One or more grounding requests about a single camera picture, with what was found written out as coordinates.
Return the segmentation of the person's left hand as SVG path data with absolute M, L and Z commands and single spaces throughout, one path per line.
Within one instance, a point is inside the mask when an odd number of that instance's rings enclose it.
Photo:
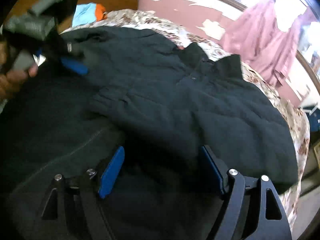
M 0 94 L 1 100 L 9 99 L 20 90 L 21 85 L 29 77 L 35 77 L 38 66 L 33 64 L 28 70 L 9 70 L 6 74 L 1 74 Z

